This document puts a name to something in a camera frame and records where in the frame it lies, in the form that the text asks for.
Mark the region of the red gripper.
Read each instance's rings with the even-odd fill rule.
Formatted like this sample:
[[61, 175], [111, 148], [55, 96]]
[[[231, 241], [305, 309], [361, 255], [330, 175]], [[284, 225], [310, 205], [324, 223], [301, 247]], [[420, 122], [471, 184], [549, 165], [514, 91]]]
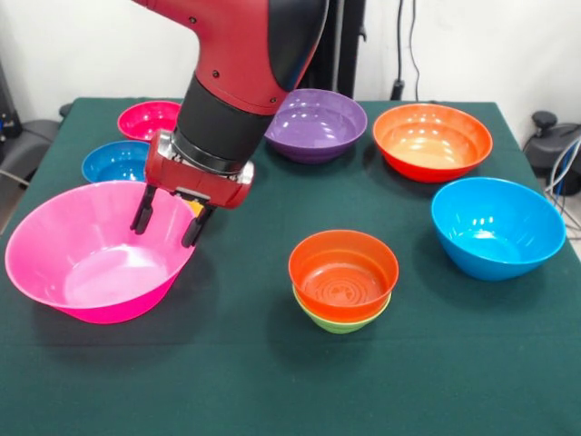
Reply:
[[191, 220], [182, 237], [184, 248], [198, 242], [205, 225], [212, 218], [216, 207], [239, 207], [251, 190], [255, 175], [252, 162], [247, 162], [233, 174], [212, 173], [205, 168], [188, 163], [174, 146], [173, 132], [157, 131], [149, 147], [144, 167], [145, 186], [130, 229], [137, 235], [144, 234], [153, 215], [153, 199], [157, 188], [171, 194], [179, 194], [188, 201], [205, 203]]

